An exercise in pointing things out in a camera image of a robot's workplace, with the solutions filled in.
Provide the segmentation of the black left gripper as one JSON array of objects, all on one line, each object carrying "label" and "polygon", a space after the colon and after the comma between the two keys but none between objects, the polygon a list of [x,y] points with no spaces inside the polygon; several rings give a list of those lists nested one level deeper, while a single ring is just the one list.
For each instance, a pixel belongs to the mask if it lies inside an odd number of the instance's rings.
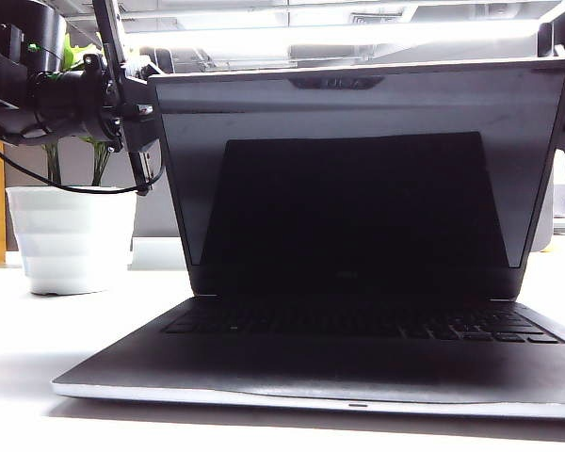
[{"label": "black left gripper", "polygon": [[158,140],[147,80],[155,74],[175,73],[171,51],[142,46],[126,55],[118,3],[94,1],[104,57],[95,75],[97,91],[90,101],[89,135],[115,151],[128,152],[135,180],[132,188],[145,196],[161,174],[153,173],[149,150]]}]

